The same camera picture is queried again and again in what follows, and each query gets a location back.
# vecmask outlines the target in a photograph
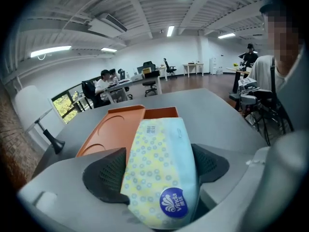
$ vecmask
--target air conditioner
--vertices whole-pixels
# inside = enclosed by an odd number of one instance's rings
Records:
[[[110,14],[102,14],[99,18],[93,19],[88,30],[109,36],[111,38],[120,36],[127,31],[127,28],[122,25],[117,19]]]

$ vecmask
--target brick wall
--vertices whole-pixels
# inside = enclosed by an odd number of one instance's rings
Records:
[[[9,94],[0,82],[0,158],[15,190],[25,185],[42,157],[23,131]]]

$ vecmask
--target orange tray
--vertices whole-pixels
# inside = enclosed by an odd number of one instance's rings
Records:
[[[126,161],[143,119],[178,117],[176,107],[146,109],[142,105],[111,109],[87,138],[76,157],[125,147]]]

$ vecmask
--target black strap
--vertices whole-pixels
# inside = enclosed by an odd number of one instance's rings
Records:
[[[271,92],[273,94],[272,103],[276,105],[277,103],[277,93],[276,93],[276,81],[275,81],[275,57],[272,57],[272,63],[270,66],[270,77],[271,77]]]

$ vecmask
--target vinda logo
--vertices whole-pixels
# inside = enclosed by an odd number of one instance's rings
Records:
[[[171,218],[183,218],[188,213],[188,206],[180,188],[168,188],[160,197],[162,211]]]

